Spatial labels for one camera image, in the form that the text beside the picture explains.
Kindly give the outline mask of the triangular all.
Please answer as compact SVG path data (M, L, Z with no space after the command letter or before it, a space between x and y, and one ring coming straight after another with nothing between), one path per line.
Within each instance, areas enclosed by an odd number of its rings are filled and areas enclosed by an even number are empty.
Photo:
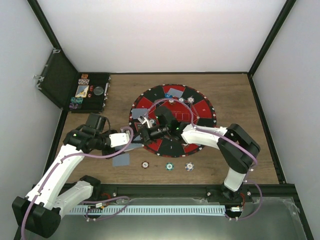
M138 132L140 130L140 128L142 127L142 124L138 123L138 122L135 122L134 126L135 126L136 131Z

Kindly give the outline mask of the dealt blue backed card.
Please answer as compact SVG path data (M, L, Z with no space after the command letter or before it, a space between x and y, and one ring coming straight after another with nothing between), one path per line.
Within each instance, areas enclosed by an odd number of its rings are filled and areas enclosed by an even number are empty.
M130 154L120 154L112 158L113 167L124 167L130 165Z

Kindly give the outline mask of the brown 100 chip stack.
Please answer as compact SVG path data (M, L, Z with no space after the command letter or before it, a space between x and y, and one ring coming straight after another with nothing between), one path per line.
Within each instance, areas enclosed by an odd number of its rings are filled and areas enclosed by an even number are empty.
M142 162L141 166L144 168L144 169L147 169L149 167L149 163L147 161L144 161Z

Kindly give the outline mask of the teal chip stack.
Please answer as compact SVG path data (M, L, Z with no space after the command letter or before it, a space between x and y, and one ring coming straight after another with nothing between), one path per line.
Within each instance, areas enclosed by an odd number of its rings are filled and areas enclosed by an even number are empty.
M166 165L165 165L165 169L167 171L172 171L174 169L174 165L171 163L171 162L168 162Z

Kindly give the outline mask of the blue small blind button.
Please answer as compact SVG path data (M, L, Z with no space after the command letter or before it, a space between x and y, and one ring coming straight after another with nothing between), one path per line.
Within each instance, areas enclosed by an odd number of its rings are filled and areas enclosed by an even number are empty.
M167 99L172 98L172 96L170 94L167 94L167 93L164 95L164 97L167 98Z

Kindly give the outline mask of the purple chip stack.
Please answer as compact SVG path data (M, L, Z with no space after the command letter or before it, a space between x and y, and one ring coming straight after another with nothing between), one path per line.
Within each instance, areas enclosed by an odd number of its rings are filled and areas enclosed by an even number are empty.
M190 172L194 169L195 165L192 162L188 162L185 164L185 169Z

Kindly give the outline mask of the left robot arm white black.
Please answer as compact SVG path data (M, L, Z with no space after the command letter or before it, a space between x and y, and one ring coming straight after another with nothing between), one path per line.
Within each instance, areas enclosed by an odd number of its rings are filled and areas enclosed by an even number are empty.
M44 238L51 237L62 218L80 203L100 205L101 181L85 175L73 187L61 192L76 166L93 150L101 151L100 159L110 159L123 153L131 144L134 131L125 126L104 131L110 121L91 113L85 124L67 133L63 144L46 173L25 197L16 197L12 209L20 226L21 239L26 231Z

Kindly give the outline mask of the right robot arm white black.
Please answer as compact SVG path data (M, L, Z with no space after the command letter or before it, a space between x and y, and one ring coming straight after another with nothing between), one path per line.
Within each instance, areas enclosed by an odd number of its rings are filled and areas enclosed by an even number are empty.
M221 195L229 202L240 196L245 177L257 162L259 144L238 124L229 127L206 127L178 121L165 106L155 109L157 125L141 115L138 131L144 145L169 136L181 144L204 145L220 150L229 169L221 186Z

